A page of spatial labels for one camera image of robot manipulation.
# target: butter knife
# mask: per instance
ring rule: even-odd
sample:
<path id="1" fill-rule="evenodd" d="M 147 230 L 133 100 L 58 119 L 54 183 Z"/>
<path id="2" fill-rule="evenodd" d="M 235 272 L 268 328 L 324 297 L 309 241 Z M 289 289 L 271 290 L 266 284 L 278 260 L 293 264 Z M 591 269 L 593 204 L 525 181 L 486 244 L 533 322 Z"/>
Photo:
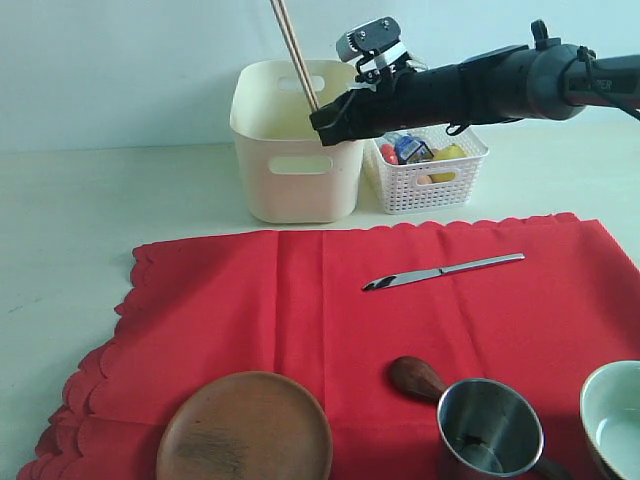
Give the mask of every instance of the butter knife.
<path id="1" fill-rule="evenodd" d="M 365 292 L 371 290 L 380 290 L 381 288 L 397 287 L 407 283 L 419 282 L 429 278 L 441 277 L 450 273 L 462 272 L 465 270 L 475 270 L 477 268 L 498 265 L 501 263 L 515 262 L 524 260 L 523 253 L 515 253 L 512 255 L 503 255 L 501 257 L 485 258 L 483 260 L 475 260 L 473 262 L 460 263 L 458 265 L 450 265 L 448 267 L 431 268 L 429 270 L 416 270 L 413 272 L 398 273 L 389 275 L 388 277 L 379 278 L 366 284 L 362 290 Z"/>

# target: white plastic bin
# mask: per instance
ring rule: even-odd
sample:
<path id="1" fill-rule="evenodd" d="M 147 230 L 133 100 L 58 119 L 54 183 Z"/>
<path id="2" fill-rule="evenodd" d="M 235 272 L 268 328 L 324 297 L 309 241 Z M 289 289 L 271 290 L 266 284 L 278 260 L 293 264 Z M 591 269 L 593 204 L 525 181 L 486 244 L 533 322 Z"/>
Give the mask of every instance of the white plastic bin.
<path id="1" fill-rule="evenodd" d="M 321 105 L 353 82 L 355 69 L 307 61 Z M 250 212 L 269 223 L 328 223 L 356 207 L 364 141 L 323 147 L 290 61 L 246 67 L 238 79 L 230 125 Z"/>
<path id="2" fill-rule="evenodd" d="M 466 204 L 478 179 L 480 167 L 489 148 L 468 128 L 449 136 L 445 125 L 411 129 L 412 135 L 425 140 L 431 148 L 460 145 L 467 157 L 409 165 L 387 163 L 373 140 L 367 141 L 364 153 L 365 173 L 385 213 L 402 214 L 455 207 Z M 425 176 L 453 173 L 453 180 L 442 183 L 421 181 Z"/>

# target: table surface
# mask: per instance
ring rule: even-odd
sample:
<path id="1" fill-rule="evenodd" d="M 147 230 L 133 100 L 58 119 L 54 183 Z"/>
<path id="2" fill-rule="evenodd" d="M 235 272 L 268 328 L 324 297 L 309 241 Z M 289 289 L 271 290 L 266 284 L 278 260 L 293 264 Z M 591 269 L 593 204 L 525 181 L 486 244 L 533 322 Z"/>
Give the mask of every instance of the table surface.
<path id="1" fill-rule="evenodd" d="M 103 344 L 141 244 L 257 229 L 369 228 L 560 212 L 599 219 L 640 265 L 636 123 L 479 128 L 471 202 L 382 212 L 368 181 L 330 225 L 270 225 L 245 206 L 233 145 L 0 156 L 0 480 L 34 457 L 66 379 Z"/>

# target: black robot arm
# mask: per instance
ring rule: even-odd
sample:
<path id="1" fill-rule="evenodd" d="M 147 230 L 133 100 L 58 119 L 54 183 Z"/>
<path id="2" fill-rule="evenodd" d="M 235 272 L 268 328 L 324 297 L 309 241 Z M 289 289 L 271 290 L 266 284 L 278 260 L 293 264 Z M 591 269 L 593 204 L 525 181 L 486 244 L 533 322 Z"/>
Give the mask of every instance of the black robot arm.
<path id="1" fill-rule="evenodd" d="M 640 55 L 596 60 L 586 47 L 550 38 L 541 20 L 531 29 L 534 48 L 505 47 L 430 70 L 416 67 L 392 18 L 361 26 L 337 44 L 343 61 L 362 57 L 357 83 L 312 113 L 311 123 L 323 145 L 336 145 L 428 125 L 449 124 L 456 135 L 470 125 L 567 120 L 589 105 L 640 120 Z"/>

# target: red cloth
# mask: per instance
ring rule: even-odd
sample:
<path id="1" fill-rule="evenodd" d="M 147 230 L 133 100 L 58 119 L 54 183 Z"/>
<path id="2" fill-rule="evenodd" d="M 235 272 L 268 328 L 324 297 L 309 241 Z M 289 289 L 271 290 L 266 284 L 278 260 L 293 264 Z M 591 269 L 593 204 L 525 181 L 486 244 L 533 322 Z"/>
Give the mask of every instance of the red cloth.
<path id="1" fill-rule="evenodd" d="M 527 259 L 361 291 L 387 274 L 517 252 Z M 435 479 L 435 408 L 384 378 L 402 355 L 446 382 L 514 387 L 541 417 L 548 456 L 595 479 L 581 385 L 602 364 L 640 356 L 640 274 L 599 222 L 571 214 L 261 231 L 134 254 L 135 288 L 117 308 L 114 338 L 69 379 L 39 459 L 19 479 L 152 480 L 178 407 L 223 375 L 255 369 L 291 377 L 323 405 L 332 479 Z"/>

